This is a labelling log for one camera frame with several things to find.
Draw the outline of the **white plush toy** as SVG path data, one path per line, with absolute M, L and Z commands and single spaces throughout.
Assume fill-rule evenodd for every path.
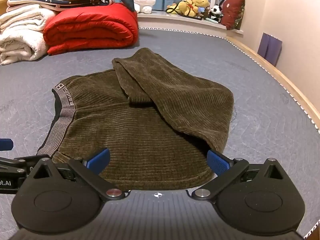
M 152 7 L 155 5 L 156 0 L 133 0 L 135 11 L 137 13 L 151 14 Z

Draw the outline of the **panda plush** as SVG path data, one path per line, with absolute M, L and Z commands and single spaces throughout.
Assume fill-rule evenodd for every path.
M 214 5 L 210 8 L 209 18 L 217 23 L 220 23 L 223 18 L 222 8 L 219 5 Z

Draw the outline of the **white folded blanket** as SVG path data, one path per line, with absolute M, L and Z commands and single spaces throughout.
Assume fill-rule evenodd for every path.
M 35 61 L 47 54 L 44 28 L 56 13 L 37 4 L 1 15 L 1 65 Z

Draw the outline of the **dark patterned folded blanket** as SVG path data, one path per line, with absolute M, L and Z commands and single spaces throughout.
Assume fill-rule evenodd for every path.
M 61 12 L 72 8 L 112 5 L 113 3 L 114 0 L 8 0 L 6 12 L 31 4 L 38 4 L 42 8 Z

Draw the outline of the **red folded comforter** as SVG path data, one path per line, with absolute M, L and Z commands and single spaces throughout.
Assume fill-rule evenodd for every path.
M 43 30 L 49 55 L 130 47 L 138 36 L 137 13 L 122 3 L 67 9 L 48 20 Z

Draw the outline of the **yellow plush toys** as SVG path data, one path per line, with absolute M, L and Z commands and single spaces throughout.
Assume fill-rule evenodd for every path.
M 209 16 L 209 6 L 208 0 L 181 0 L 178 3 L 168 5 L 165 12 L 200 20 Z

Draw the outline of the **brown corduroy pants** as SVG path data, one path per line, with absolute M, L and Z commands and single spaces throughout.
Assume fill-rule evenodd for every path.
M 112 65 L 53 88 L 55 118 L 38 154 L 66 162 L 108 149 L 110 163 L 101 176 L 124 191 L 210 181 L 207 152 L 225 148 L 233 93 L 148 48 Z

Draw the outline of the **purple folder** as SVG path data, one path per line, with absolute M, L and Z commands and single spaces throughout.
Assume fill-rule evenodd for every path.
M 273 66 L 277 65 L 283 42 L 276 37 L 263 33 L 257 54 Z

